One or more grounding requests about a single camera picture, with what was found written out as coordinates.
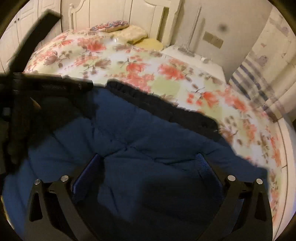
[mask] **wardrobe door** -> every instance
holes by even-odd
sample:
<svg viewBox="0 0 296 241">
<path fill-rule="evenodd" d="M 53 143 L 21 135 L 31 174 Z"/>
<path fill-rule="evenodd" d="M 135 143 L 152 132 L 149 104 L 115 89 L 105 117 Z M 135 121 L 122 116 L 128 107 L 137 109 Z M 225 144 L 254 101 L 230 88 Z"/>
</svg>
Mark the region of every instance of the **wardrobe door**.
<svg viewBox="0 0 296 241">
<path fill-rule="evenodd" d="M 0 59 L 0 73 L 4 73 L 4 68 L 3 68 L 3 66 L 2 66 L 1 59 Z"/>
<path fill-rule="evenodd" d="M 4 70 L 8 68 L 8 63 L 18 48 L 17 16 L 15 16 L 0 39 L 0 60 Z"/>
<path fill-rule="evenodd" d="M 46 9 L 51 9 L 57 13 L 61 13 L 61 0 L 39 0 L 38 4 L 38 17 L 42 15 L 42 13 Z M 52 40 L 54 37 L 62 33 L 61 20 L 59 20 L 56 25 L 51 29 L 45 39 L 41 42 L 42 46 Z"/>
<path fill-rule="evenodd" d="M 17 34 L 20 43 L 36 21 L 38 21 L 38 0 L 30 0 L 17 13 Z"/>
</svg>

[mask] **curtain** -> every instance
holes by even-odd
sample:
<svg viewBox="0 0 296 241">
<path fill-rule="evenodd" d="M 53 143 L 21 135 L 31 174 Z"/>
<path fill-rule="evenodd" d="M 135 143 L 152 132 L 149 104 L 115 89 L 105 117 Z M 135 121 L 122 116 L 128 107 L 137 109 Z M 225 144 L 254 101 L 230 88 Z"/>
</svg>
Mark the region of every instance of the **curtain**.
<svg viewBox="0 0 296 241">
<path fill-rule="evenodd" d="M 277 121 L 296 114 L 296 37 L 273 7 L 257 42 L 228 81 Z"/>
</svg>

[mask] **pillow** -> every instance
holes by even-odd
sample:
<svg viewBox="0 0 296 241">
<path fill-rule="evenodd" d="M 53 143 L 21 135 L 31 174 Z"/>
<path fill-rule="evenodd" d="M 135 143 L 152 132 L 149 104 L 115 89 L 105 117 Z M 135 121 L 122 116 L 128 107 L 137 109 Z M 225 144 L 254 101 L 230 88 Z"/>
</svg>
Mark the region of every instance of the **pillow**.
<svg viewBox="0 0 296 241">
<path fill-rule="evenodd" d="M 147 50 L 163 50 L 163 44 L 156 39 L 143 39 L 141 42 L 135 44 L 135 46 L 144 48 Z"/>
<path fill-rule="evenodd" d="M 90 28 L 90 31 L 99 31 L 99 32 L 106 32 L 111 33 L 117 30 L 121 30 L 128 27 L 128 22 L 123 20 L 107 22 L 100 25 L 96 25 Z"/>
<path fill-rule="evenodd" d="M 134 44 L 139 40 L 146 38 L 148 36 L 147 32 L 135 25 L 131 25 L 128 28 L 114 33 L 116 38 L 121 38 L 128 42 L 129 44 Z"/>
</svg>

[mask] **metal screw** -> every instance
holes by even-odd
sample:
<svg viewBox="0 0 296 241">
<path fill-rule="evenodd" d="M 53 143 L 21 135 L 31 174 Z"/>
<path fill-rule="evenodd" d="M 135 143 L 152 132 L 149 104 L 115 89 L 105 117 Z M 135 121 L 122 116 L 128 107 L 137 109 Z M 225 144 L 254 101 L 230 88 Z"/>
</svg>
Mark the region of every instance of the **metal screw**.
<svg viewBox="0 0 296 241">
<path fill-rule="evenodd" d="M 66 182 L 66 181 L 68 181 L 69 180 L 69 177 L 67 176 L 67 175 L 63 175 L 62 177 L 61 177 L 61 181 L 62 182 Z"/>
<path fill-rule="evenodd" d="M 256 182 L 257 182 L 259 185 L 263 184 L 263 181 L 262 181 L 260 178 L 258 178 L 258 179 L 256 180 Z"/>
<path fill-rule="evenodd" d="M 41 182 L 41 180 L 38 178 L 38 179 L 35 180 L 34 184 L 38 185 L 40 182 Z"/>
<path fill-rule="evenodd" d="M 229 175 L 227 178 L 228 178 L 228 180 L 231 181 L 231 182 L 234 182 L 235 179 L 236 179 L 235 176 L 233 176 L 233 175 Z"/>
</svg>

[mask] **white headboard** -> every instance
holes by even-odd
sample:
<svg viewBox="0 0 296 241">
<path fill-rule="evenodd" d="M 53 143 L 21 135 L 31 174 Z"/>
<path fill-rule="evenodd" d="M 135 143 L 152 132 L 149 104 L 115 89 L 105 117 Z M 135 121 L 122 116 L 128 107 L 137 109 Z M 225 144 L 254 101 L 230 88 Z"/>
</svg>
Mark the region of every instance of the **white headboard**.
<svg viewBox="0 0 296 241">
<path fill-rule="evenodd" d="M 115 20 L 128 21 L 145 29 L 149 38 L 157 39 L 164 8 L 169 8 L 162 44 L 169 46 L 181 0 L 81 0 L 77 8 L 70 4 L 70 29 L 84 29 Z"/>
</svg>

